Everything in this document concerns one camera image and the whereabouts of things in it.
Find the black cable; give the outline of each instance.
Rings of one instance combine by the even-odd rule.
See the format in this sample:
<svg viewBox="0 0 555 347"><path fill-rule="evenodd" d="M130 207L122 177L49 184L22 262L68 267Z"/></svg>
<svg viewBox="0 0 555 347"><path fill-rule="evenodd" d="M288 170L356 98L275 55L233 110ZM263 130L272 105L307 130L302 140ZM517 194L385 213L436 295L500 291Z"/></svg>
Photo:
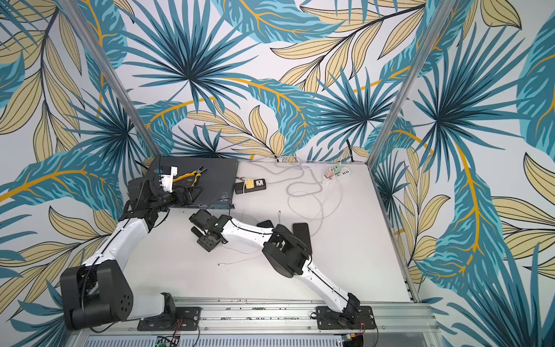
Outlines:
<svg viewBox="0 0 555 347"><path fill-rule="evenodd" d="M147 167L146 165L144 165L143 163L141 163L141 162L138 161L138 160L135 160L135 162L136 162L137 164L141 165L143 168L145 168L145 169L147 170L147 172L148 172L148 167Z"/></svg>
<svg viewBox="0 0 555 347"><path fill-rule="evenodd" d="M360 313L361 315L365 315L367 316L369 319L372 319L372 317L370 317L368 314L366 313ZM376 324L376 341L374 341L374 344L372 345L372 347L376 347L376 345L378 344L378 340L380 339L380 331L378 330L378 325Z"/></svg>
<svg viewBox="0 0 555 347"><path fill-rule="evenodd" d="M254 230L249 230L249 229L245 229L245 228L238 227L237 225L235 225L235 223L233 223L233 220L232 220L232 219L230 219L229 221L233 224L234 227L236 227L236 228L238 228L238 229L241 229L241 230L244 230L244 231L246 231L246 232L251 232L251 233L255 233L255 234L259 234L259 235L273 235L273 234L278 234L278 235L288 235L288 236L291 236L292 238L294 238L294 239L296 239L297 241L299 241L300 243L302 243L302 245L305 247L305 250L306 250L306 251L309 251L309 250L310 250L310 248L309 248L301 239L299 239L298 237L294 236L293 233L290 233L290 234L279 233L279 232L259 233L259 232L255 232Z"/></svg>
<svg viewBox="0 0 555 347"><path fill-rule="evenodd" d="M89 275L92 272L93 267L96 264L97 260L100 259L100 257L102 256L102 253L110 245L110 242L112 242L112 240L115 239L115 237L117 236L117 233L119 233L120 230L125 229L125 227L127 226L127 223L129 223L129 219L127 220L127 222L125 222L125 224L123 225L123 228L118 229L118 231L116 232L114 237L110 238L110 240L106 243L106 246L104 246L104 249L102 250L102 252L100 252L100 255L93 261L93 264L87 270L87 274L85 275L85 278L83 280L83 288L81 289L81 309L83 311L83 319L84 319L85 323L87 323L87 326L89 327L89 329L92 332L97 333L97 334L105 332L106 330L108 330L112 325L114 325L117 322L113 322L112 324L108 325L104 330L101 330L101 331L94 330L94 328L90 325L89 321L87 320L87 315L85 314L85 290L87 288L87 279L89 278Z"/></svg>
<svg viewBox="0 0 555 347"><path fill-rule="evenodd" d="M166 218L168 217L169 214L170 214L170 210L168 209L168 212L166 213L166 216L164 217L164 219L162 219L162 221L160 223L153 226L152 228L154 229L154 228L158 227L160 224L162 224L166 220Z"/></svg>
<svg viewBox="0 0 555 347"><path fill-rule="evenodd" d="M195 343L191 346L191 347L195 347L196 344L199 342L199 339L200 339L200 327L199 327L199 324L198 324L198 322L195 322L193 319L190 319L190 318L188 318L188 317L183 317L183 318L192 321L193 324L196 324L196 328L197 328L197 330L199 331L199 334L196 336L196 341L195 341Z"/></svg>

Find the black phone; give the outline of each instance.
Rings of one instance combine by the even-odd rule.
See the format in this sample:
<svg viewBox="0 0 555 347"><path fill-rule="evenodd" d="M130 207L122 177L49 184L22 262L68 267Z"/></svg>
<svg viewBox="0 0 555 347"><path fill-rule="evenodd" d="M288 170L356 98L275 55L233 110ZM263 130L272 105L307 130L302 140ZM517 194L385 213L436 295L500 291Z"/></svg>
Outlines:
<svg viewBox="0 0 555 347"><path fill-rule="evenodd" d="M312 245L310 244L309 225L306 223L293 223L293 235L301 240L308 247L309 253L312 253Z"/></svg>

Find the red wire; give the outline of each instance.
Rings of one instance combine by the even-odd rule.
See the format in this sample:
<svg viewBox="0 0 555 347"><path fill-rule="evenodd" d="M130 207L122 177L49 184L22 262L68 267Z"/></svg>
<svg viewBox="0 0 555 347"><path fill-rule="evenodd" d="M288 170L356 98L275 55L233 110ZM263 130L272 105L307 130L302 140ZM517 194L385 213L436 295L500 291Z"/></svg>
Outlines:
<svg viewBox="0 0 555 347"><path fill-rule="evenodd" d="M175 335L177 334L177 332L179 331L179 328L181 328L181 325L183 324L183 318L179 319L179 322L177 324L177 329L174 331L173 334L173 339L175 339Z"/></svg>

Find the white table surface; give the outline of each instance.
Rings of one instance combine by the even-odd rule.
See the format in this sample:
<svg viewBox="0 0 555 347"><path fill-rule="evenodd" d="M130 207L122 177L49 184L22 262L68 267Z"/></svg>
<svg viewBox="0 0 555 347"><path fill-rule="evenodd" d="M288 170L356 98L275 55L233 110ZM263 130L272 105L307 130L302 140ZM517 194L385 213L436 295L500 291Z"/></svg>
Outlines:
<svg viewBox="0 0 555 347"><path fill-rule="evenodd" d="M273 163L258 163L273 172ZM303 164L311 168L318 180L330 164ZM319 232L311 238L313 262L341 288L355 294L361 301L408 302L391 238L380 210L377 195L365 165L346 164L351 174L332 182L317 197L323 202L326 217ZM296 168L272 175L248 162L239 164L238 176L265 178L275 182L298 177ZM270 219L291 230L292 223L308 222L314 234L320 219L308 221L298 217L287 205L285 188L292 182L314 182L309 171L304 176L283 183L269 184L266 190L233 197L235 209L231 216L249 224ZM290 191L313 192L317 185L299 184ZM320 218L320 206L314 197L292 198L291 206L307 217ZM142 293L169 292L172 296L233 299L320 299L302 282L278 274L261 252L242 254L221 244L211 252L196 243L189 221L194 209L171 209L167 220L139 244L125 267L125 277L134 291ZM210 210L212 215L227 214L227 210ZM165 213L160 213L158 222ZM253 250L227 243L225 247ZM235 264L234 261L253 258Z"/></svg>

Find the black power strip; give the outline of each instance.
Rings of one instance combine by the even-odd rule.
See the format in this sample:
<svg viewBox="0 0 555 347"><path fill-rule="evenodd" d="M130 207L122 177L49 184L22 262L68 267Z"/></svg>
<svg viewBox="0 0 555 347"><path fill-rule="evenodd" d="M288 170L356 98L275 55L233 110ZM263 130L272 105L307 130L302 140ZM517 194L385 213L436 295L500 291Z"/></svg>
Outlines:
<svg viewBox="0 0 555 347"><path fill-rule="evenodd" d="M243 190L245 193L248 193L263 189L266 189L266 180L264 178L255 179L254 187L250 189L245 187L245 182L235 183L235 194L243 194Z"/></svg>

